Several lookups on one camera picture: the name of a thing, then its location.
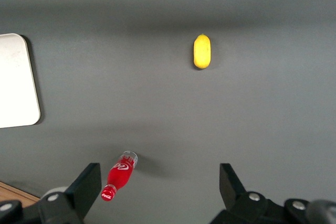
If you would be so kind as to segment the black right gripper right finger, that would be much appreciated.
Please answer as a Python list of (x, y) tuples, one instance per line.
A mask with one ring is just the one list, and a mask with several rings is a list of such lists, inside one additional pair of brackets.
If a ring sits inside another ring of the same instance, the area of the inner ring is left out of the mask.
[(211, 223), (286, 223), (283, 207), (247, 191), (229, 163), (220, 164), (219, 191), (225, 209)]

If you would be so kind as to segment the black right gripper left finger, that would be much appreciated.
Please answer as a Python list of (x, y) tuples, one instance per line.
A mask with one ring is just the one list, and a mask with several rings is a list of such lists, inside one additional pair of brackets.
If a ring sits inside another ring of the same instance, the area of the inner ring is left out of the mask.
[(40, 200), (41, 223), (84, 223), (100, 190), (100, 164), (90, 163), (67, 189), (48, 193)]

